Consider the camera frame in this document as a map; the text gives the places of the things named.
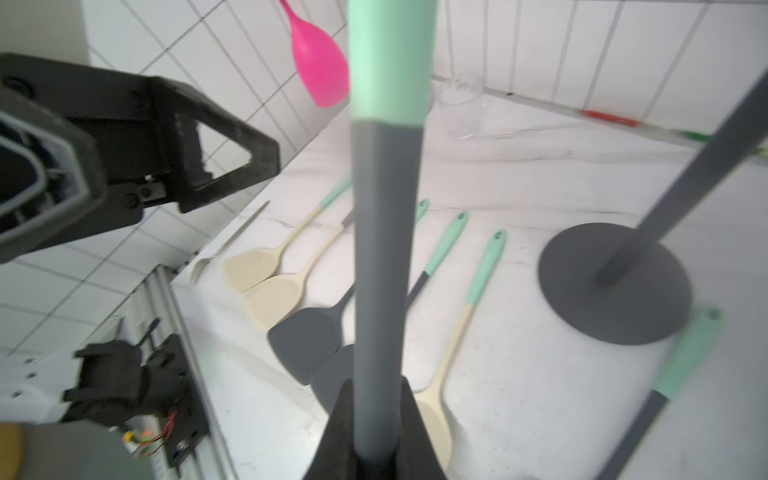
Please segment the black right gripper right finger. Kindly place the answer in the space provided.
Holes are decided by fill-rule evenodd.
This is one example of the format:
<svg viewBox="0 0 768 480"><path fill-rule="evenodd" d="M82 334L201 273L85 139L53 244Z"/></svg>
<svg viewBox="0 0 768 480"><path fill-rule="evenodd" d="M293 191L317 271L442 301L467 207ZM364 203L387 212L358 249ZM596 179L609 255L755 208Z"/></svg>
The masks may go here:
<svg viewBox="0 0 768 480"><path fill-rule="evenodd" d="M445 480L429 435L405 376L401 381L400 438L397 447L397 478Z"/></svg>

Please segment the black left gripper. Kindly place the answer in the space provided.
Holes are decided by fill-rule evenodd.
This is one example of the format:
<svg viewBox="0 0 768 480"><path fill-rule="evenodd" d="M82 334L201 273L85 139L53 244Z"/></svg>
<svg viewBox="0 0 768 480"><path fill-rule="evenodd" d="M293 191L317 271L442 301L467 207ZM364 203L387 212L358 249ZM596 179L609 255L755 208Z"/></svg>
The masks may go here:
<svg viewBox="0 0 768 480"><path fill-rule="evenodd" d="M1 260L201 209L275 177L278 140L196 88L1 56Z"/></svg>

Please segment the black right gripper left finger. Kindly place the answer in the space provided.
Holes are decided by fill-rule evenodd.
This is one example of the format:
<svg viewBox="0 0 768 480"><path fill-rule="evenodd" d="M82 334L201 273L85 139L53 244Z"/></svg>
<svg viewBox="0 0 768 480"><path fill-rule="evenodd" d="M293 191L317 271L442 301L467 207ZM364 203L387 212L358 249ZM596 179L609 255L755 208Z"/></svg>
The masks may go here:
<svg viewBox="0 0 768 480"><path fill-rule="evenodd" d="M347 380L342 384L304 480L356 478L353 427L354 387L353 382Z"/></svg>

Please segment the cream turner mint handle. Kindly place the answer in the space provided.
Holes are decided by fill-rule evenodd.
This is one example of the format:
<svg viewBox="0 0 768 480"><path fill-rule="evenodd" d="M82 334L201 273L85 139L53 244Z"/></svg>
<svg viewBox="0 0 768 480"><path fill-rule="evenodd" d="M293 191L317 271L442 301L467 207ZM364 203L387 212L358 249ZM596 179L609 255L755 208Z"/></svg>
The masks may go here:
<svg viewBox="0 0 768 480"><path fill-rule="evenodd" d="M505 230L496 231L490 238L473 276L456 329L443 358L427 388L414 395L432 450L443 473L447 472L453 452L453 435L442 400L443 389L468 323L503 255L506 241Z"/></svg>

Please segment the grey spatula mint handle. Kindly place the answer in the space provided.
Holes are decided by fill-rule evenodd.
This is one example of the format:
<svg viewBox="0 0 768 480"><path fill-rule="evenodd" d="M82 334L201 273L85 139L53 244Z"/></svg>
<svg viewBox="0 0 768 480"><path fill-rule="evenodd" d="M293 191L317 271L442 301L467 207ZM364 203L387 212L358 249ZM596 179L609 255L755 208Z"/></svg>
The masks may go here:
<svg viewBox="0 0 768 480"><path fill-rule="evenodd" d="M410 309L426 283L435 274L442 261L451 251L468 220L469 212L464 210L448 225L429 261L408 293L406 310ZM328 414L332 413L343 384L353 377L354 351L354 343L340 348L310 376L310 386L317 400Z"/></svg>
<svg viewBox="0 0 768 480"><path fill-rule="evenodd" d="M618 479L658 415L674 400L682 386L713 349L722 333L725 314L716 307L702 308L680 335L676 348L596 479Z"/></svg>
<svg viewBox="0 0 768 480"><path fill-rule="evenodd" d="M270 347L284 369L301 385L332 356L343 340L343 314L355 293L352 283L331 307L305 307L267 333Z"/></svg>

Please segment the cream spatula grey handle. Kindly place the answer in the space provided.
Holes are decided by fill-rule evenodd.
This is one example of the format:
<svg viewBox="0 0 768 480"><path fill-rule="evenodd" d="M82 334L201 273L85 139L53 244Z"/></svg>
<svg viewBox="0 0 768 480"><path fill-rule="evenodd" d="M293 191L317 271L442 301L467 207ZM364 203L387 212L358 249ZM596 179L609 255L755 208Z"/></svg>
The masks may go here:
<svg viewBox="0 0 768 480"><path fill-rule="evenodd" d="M307 277L313 267L353 222L354 210L351 210L298 273L274 276L244 292L246 313L262 332L267 332L296 310L304 297Z"/></svg>

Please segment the cream spatula mint handle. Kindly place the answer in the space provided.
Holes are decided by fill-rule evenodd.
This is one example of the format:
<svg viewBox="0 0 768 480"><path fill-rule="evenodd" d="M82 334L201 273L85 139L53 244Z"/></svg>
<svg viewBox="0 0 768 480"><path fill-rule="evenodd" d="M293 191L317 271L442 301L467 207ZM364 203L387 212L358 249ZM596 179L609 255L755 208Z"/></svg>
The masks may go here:
<svg viewBox="0 0 768 480"><path fill-rule="evenodd" d="M223 274L229 287L235 293L242 294L246 290L272 277L280 266L284 250L294 238L326 207L344 193L351 183L351 175L348 174L301 220L278 247L272 249L251 249L226 259L223 264Z"/></svg>

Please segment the grey ladle spoon mint handle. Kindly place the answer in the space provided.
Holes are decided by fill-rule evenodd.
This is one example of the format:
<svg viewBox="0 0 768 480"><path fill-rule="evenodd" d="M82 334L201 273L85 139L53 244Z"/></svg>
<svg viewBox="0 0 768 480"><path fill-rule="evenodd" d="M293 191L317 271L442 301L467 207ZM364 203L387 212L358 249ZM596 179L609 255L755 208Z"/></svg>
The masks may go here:
<svg viewBox="0 0 768 480"><path fill-rule="evenodd" d="M435 1L348 6L354 449L376 466L388 464L399 443L406 297L437 11Z"/></svg>

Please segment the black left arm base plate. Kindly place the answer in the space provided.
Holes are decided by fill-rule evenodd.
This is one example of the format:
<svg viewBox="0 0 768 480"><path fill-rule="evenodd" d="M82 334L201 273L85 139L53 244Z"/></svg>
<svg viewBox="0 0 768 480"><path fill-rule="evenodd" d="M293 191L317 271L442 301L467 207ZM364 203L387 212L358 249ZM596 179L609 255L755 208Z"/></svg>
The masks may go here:
<svg viewBox="0 0 768 480"><path fill-rule="evenodd" d="M162 321L156 317L132 343L122 336L125 318L114 320L112 339L74 352L80 366L74 386L60 395L66 405L61 421L87 420L127 432L128 421L152 417L159 431L134 440L139 455L162 452L167 466L179 470L210 433L182 337L171 333L155 342L152 334Z"/></svg>

